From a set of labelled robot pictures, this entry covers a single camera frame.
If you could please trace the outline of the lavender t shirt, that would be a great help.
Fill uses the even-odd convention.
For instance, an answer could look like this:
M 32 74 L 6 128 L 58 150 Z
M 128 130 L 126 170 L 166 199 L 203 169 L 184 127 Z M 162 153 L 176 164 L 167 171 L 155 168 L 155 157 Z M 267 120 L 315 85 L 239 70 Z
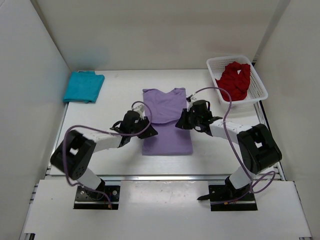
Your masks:
M 145 115 L 157 135 L 144 139 L 144 156 L 185 156 L 193 153 L 189 130 L 176 127 L 183 109 L 187 107 L 186 89 L 174 88 L 163 92 L 156 88 L 142 90 L 143 102 L 149 106 Z

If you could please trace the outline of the red t shirt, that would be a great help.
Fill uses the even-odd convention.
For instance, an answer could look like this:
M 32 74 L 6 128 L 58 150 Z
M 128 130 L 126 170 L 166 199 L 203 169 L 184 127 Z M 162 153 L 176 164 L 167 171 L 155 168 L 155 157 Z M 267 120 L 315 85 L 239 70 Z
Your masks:
M 242 101 L 247 97 L 251 83 L 251 66 L 247 63 L 232 62 L 228 64 L 221 78 L 216 81 L 219 88 L 227 91 L 231 101 Z

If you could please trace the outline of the white plastic basket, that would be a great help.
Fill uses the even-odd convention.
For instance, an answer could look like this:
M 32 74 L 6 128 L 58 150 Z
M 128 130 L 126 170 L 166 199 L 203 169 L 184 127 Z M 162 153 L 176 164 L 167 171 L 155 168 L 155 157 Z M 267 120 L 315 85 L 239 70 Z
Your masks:
M 231 55 L 210 58 L 206 61 L 210 76 L 212 78 L 215 87 L 218 87 L 217 80 L 219 80 L 225 70 L 225 67 L 233 62 L 240 64 L 250 65 L 250 85 L 247 91 L 247 97 L 244 100 L 232 101 L 229 100 L 226 90 L 218 90 L 218 96 L 222 105 L 228 106 L 229 102 L 232 102 L 232 106 L 246 106 L 255 104 L 258 101 L 265 100 L 268 98 L 268 92 L 263 85 L 259 75 L 257 74 L 255 68 L 251 64 L 251 61 L 244 55 Z

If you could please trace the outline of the teal t shirt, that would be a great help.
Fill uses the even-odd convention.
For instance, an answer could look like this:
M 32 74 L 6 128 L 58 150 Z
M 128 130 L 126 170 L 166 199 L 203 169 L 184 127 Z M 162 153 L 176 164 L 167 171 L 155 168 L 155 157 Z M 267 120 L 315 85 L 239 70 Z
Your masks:
M 95 103 L 103 86 L 105 76 L 94 71 L 73 71 L 70 75 L 64 103 Z

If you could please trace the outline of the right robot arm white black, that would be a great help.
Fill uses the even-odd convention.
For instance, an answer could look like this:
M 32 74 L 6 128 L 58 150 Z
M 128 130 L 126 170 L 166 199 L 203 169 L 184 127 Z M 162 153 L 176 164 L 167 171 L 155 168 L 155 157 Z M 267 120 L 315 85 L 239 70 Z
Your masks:
M 251 191 L 254 177 L 282 160 L 282 153 L 264 124 L 235 124 L 213 116 L 209 101 L 188 97 L 187 102 L 188 107 L 182 110 L 175 125 L 177 128 L 228 140 L 234 153 L 237 153 L 234 144 L 239 146 L 240 154 L 235 156 L 240 167 L 224 181 L 224 193 L 230 200 Z

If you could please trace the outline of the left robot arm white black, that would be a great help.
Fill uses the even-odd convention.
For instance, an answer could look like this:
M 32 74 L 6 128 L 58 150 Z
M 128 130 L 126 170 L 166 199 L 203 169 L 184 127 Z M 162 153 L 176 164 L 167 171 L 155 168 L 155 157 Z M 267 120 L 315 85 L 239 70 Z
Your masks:
M 93 200 L 100 200 L 105 194 L 105 182 L 89 169 L 94 153 L 118 149 L 128 144 L 132 137 L 141 140 L 154 137 L 158 132 L 140 110 L 129 110 L 113 124 L 111 132 L 98 131 L 85 135 L 75 129 L 65 137 L 50 158 L 50 163 L 65 173 L 68 180 L 74 180 L 83 187 Z

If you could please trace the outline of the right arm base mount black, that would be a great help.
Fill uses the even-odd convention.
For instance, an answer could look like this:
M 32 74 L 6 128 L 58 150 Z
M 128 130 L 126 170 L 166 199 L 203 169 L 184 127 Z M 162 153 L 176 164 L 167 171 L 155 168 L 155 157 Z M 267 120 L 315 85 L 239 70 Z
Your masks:
M 209 185 L 209 193 L 199 196 L 198 201 L 210 201 L 212 212 L 257 211 L 255 195 L 245 186 L 232 192 L 226 185 Z

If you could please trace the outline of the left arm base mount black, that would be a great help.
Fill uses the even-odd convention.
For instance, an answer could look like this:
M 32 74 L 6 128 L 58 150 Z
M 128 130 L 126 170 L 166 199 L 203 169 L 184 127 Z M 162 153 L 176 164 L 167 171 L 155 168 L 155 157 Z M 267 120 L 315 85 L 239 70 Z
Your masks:
M 118 210 L 121 186 L 107 183 L 99 191 L 104 194 L 91 192 L 78 186 L 73 208 L 75 210 Z

